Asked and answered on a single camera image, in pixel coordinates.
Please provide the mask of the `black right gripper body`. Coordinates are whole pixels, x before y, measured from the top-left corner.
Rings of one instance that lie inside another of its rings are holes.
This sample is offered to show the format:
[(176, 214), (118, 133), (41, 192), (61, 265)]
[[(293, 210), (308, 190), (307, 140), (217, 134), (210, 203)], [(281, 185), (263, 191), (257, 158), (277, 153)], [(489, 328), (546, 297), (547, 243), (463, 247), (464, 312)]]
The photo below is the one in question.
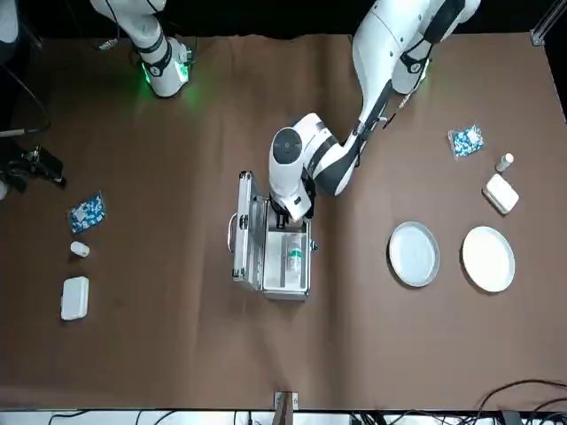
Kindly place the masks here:
[(25, 192), (28, 180), (35, 175), (35, 160), (25, 157), (2, 159), (2, 182), (10, 189)]

